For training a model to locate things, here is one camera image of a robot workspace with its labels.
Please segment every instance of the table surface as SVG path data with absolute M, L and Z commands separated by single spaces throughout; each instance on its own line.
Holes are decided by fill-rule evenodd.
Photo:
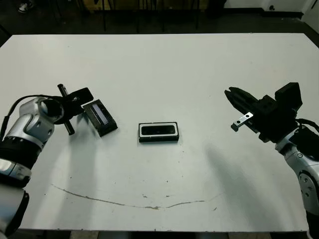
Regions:
M 319 50 L 303 34 L 17 35 L 0 48 L 0 118 L 21 96 L 88 87 L 118 124 L 83 116 L 32 170 L 24 229 L 307 230 L 297 178 L 246 127 L 224 90 L 255 97 L 299 82 L 299 117 L 319 122 Z M 18 117 L 11 117 L 11 126 Z M 138 123 L 178 122 L 178 143 L 140 144 Z

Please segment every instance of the black rectangular object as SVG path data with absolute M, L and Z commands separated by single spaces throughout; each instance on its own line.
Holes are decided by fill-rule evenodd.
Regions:
M 115 120 L 100 100 L 84 105 L 83 109 L 100 137 L 118 128 Z
M 178 141 L 177 122 L 139 124 L 139 142 Z

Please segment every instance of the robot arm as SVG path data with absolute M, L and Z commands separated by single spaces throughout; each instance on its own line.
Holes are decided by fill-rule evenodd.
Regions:
M 54 132 L 54 125 L 64 123 L 69 134 L 74 133 L 69 120 L 83 112 L 82 104 L 93 100 L 87 88 L 69 95 L 63 85 L 59 88 L 63 97 L 36 97 L 21 105 L 19 118 L 3 141 L 0 135 L 0 239 L 20 226 L 29 201 L 29 195 L 23 188 L 30 180 L 31 169 L 39 154 Z M 2 125 L 3 134 L 8 116 Z
M 263 142 L 271 141 L 293 169 L 300 184 L 307 213 L 310 236 L 319 239 L 319 136 L 303 124 L 318 130 L 312 121 L 296 119 L 302 105 L 298 83 L 289 83 L 275 93 L 275 99 L 264 96 L 257 100 L 251 94 L 231 87 L 225 91 L 230 103 L 244 115 L 231 126 L 242 125 L 260 132 Z

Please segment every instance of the black case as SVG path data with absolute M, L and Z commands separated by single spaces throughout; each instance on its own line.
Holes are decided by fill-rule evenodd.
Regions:
M 99 109 L 101 110 L 102 114 L 107 119 L 106 124 L 102 124 L 100 121 L 99 116 L 95 113 L 95 110 L 93 109 L 93 105 L 97 105 Z M 107 133 L 114 131 L 118 128 L 116 125 L 115 120 L 112 118 L 110 113 L 107 111 L 107 109 L 104 107 L 102 102 L 100 100 L 93 101 L 87 105 L 83 106 L 84 111 L 86 112 L 87 116 L 89 117 L 91 123 L 93 124 L 94 128 L 99 133 L 99 136 L 102 137 L 106 135 Z

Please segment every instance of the scratch mark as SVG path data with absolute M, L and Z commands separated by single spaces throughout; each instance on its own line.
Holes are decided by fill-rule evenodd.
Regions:
M 94 201 L 100 201 L 100 202 L 104 202 L 104 203 L 111 203 L 111 204 L 115 204 L 115 205 L 119 205 L 119 206 L 126 206 L 125 204 L 122 204 L 122 203 L 116 203 L 116 202 L 111 202 L 111 201 L 106 201 L 106 200 L 102 200 L 102 199 L 97 199 L 97 198 L 91 198 L 89 196 L 83 196 L 83 195 L 80 195 L 80 194 L 76 194 L 76 193 L 72 193 L 70 191 L 67 191 L 63 188 L 59 188 L 58 186 L 55 186 L 54 184 L 51 184 L 53 187 L 57 188 L 57 189 L 60 189 L 66 193 L 69 193 L 71 195 L 74 195 L 74 196 L 77 196 L 77 197 L 80 197 L 80 198 L 87 198 L 87 199 L 91 199 L 91 200 L 94 200 Z
M 158 209 L 160 209 L 161 207 L 158 207 L 158 206 L 156 206 L 156 207 L 150 207 L 150 206 L 148 206 L 148 207 L 144 207 L 144 208 L 153 209 L 153 210 L 158 210 Z
M 68 194 L 71 194 L 71 195 L 74 195 L 74 196 L 77 196 L 77 197 L 80 197 L 80 198 L 86 198 L 86 199 L 90 199 L 90 200 L 93 200 L 93 201 L 99 201 L 99 202 L 104 202 L 104 203 L 110 203 L 110 204 L 114 204 L 114 205 L 118 205 L 118 206 L 125 206 L 125 207 L 131 207 L 131 208 L 145 208 L 145 209 L 152 209 L 152 210 L 159 210 L 161 208 L 172 208 L 172 207 L 176 207 L 176 206 L 180 206 L 180 205 L 184 205 L 184 204 L 191 204 L 191 203 L 204 203 L 204 202 L 210 202 L 212 200 L 214 200 L 215 198 L 219 197 L 220 195 L 222 195 L 224 192 L 212 197 L 211 199 L 209 200 L 196 200 L 196 201 L 189 201 L 189 202 L 181 202 L 181 203 L 176 203 L 176 204 L 173 204 L 173 205 L 170 205 L 168 207 L 160 207 L 160 206 L 155 206 L 155 207 L 151 207 L 151 206 L 147 206 L 147 207 L 142 207 L 142 206 L 136 206 L 136 205 L 127 205 L 127 204 L 123 204 L 123 203 L 117 203 L 117 202 L 112 202 L 112 201 L 107 201 L 107 200 L 103 200 L 103 199 L 98 199 L 98 198 L 92 198 L 92 197 L 89 197 L 89 196 L 83 196 L 83 195 L 80 195 L 80 194 L 76 194 L 76 193 L 72 193 L 70 191 L 67 191 L 63 188 L 60 188 L 58 186 L 55 186 L 54 184 L 51 184 L 53 187 L 63 191 L 63 192 L 66 192 Z
M 182 202 L 182 203 L 176 203 L 176 204 L 173 204 L 173 205 L 170 205 L 166 208 L 172 208 L 172 207 L 175 207 L 175 206 L 178 206 L 178 205 L 183 205 L 183 204 L 190 204 L 190 203 L 203 203 L 203 202 L 206 202 L 205 200 L 196 200 L 196 201 L 191 201 L 191 202 Z

